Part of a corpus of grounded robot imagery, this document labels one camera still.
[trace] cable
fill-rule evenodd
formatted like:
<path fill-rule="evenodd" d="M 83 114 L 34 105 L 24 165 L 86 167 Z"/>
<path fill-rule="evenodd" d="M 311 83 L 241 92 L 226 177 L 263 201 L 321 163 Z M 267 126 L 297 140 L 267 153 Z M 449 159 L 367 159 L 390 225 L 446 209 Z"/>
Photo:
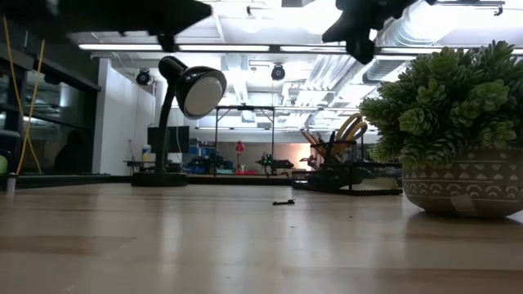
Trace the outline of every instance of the cable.
<path fill-rule="evenodd" d="M 31 129 L 31 118 L 33 117 L 34 102 L 36 101 L 36 95 L 38 94 L 38 81 L 40 79 L 40 72 L 42 70 L 42 60 L 45 46 L 46 41 L 42 40 L 42 45 L 40 48 L 40 59 L 38 61 L 38 68 L 36 73 L 36 82 L 34 82 L 33 99 L 31 100 L 31 108 L 29 109 L 29 120 L 27 121 L 27 127 L 25 128 L 24 144 L 22 145 L 22 156 L 20 157 L 20 162 L 18 163 L 18 168 L 16 169 L 17 175 L 20 174 L 20 170 L 22 169 L 22 163 L 24 163 L 25 145 L 27 144 L 27 141 L 29 141 L 29 149 L 33 154 L 34 161 L 36 162 L 36 165 L 38 167 L 38 171 L 42 173 L 42 168 L 40 168 L 40 163 L 37 160 L 36 154 L 34 153 L 33 144 L 31 143 L 31 139 L 29 138 L 29 130 Z"/>
<path fill-rule="evenodd" d="M 9 55 L 9 65 L 11 66 L 11 76 L 13 78 L 13 86 L 15 88 L 16 101 L 18 102 L 18 110 L 20 112 L 20 115 L 23 117 L 24 110 L 22 109 L 22 101 L 20 100 L 20 93 L 18 92 L 18 85 L 16 84 L 15 65 L 13 64 L 13 57 L 12 57 L 12 53 L 11 53 L 11 40 L 9 38 L 9 27 L 7 25 L 7 18 L 4 16 L 2 19 L 3 19 L 4 33 L 6 34 L 7 54 Z M 16 169 L 16 175 L 20 174 L 20 169 L 21 169 L 22 163 L 24 161 L 24 156 L 25 156 L 25 143 L 28 139 L 29 139 L 29 149 L 31 151 L 31 154 L 33 155 L 33 159 L 37 164 L 38 171 L 40 173 L 42 173 L 42 169 L 40 168 L 40 162 L 38 161 L 36 154 L 34 153 L 33 144 L 31 143 L 31 139 L 29 137 L 29 129 L 30 129 L 30 125 L 31 125 L 31 117 L 33 115 L 34 97 L 36 97 L 36 95 L 38 93 L 38 76 L 40 74 L 40 69 L 42 67 L 42 57 L 43 57 L 44 47 L 45 47 L 45 41 L 42 40 L 42 48 L 40 50 L 40 61 L 38 62 L 37 82 L 34 87 L 33 100 L 31 101 L 31 109 L 29 111 L 29 121 L 27 123 L 28 130 L 25 132 L 24 148 L 23 148 L 22 154 L 20 156 L 20 162 L 18 164 L 18 168 Z"/>

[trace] black desk lamp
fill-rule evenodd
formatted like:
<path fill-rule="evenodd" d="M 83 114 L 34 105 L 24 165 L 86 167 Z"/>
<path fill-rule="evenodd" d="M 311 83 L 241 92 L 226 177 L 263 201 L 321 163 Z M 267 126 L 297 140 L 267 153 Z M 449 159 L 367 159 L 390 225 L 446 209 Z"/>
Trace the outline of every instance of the black desk lamp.
<path fill-rule="evenodd" d="M 202 118 L 218 106 L 226 92 L 227 80 L 223 72 L 217 69 L 207 66 L 188 68 L 187 65 L 173 56 L 162 58 L 158 68 L 167 80 L 168 88 L 160 113 L 159 142 L 154 172 L 134 173 L 132 184 L 154 187 L 187 185 L 186 174 L 167 173 L 165 170 L 167 121 L 171 112 L 172 101 L 175 97 L 177 98 L 178 106 L 186 118 Z"/>

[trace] patterned plant pot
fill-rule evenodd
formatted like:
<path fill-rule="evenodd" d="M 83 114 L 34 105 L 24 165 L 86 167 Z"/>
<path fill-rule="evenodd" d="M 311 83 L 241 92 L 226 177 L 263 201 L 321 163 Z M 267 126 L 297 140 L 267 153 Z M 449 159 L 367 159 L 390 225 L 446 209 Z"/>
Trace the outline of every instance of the patterned plant pot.
<path fill-rule="evenodd" d="M 449 168 L 405 167 L 403 190 L 429 213 L 510 216 L 523 210 L 523 151 L 468 149 Z"/>

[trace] small black object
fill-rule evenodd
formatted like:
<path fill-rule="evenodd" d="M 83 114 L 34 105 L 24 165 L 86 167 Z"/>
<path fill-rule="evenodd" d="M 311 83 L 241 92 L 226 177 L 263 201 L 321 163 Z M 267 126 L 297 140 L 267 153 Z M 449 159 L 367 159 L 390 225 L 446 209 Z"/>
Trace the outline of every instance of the small black object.
<path fill-rule="evenodd" d="M 163 51 L 170 53 L 176 51 L 177 46 L 174 41 L 174 35 L 171 35 L 170 33 L 159 34 L 156 36 L 156 39 L 158 40 L 158 44 L 160 44 Z"/>
<path fill-rule="evenodd" d="M 282 65 L 275 65 L 270 77 L 275 81 L 281 81 L 285 78 L 285 69 Z"/>
<path fill-rule="evenodd" d="M 289 199 L 289 200 L 284 201 L 284 202 L 274 201 L 274 202 L 272 203 L 272 205 L 294 205 L 294 204 L 296 204 L 296 203 L 294 202 L 294 199 Z"/>
<path fill-rule="evenodd" d="M 150 85 L 153 79 L 150 77 L 149 69 L 140 69 L 140 73 L 136 76 L 136 82 L 142 86 Z"/>
<path fill-rule="evenodd" d="M 503 14 L 503 7 L 500 5 L 499 9 L 494 12 L 494 16 L 500 16 Z"/>

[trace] red object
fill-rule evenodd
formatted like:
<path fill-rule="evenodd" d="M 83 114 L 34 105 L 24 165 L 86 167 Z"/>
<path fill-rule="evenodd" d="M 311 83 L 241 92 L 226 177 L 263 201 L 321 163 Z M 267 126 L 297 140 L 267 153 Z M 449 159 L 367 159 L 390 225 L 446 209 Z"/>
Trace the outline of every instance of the red object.
<path fill-rule="evenodd" d="M 238 141 L 238 144 L 236 144 L 236 152 L 242 153 L 245 151 L 245 145 L 242 143 L 242 141 Z"/>

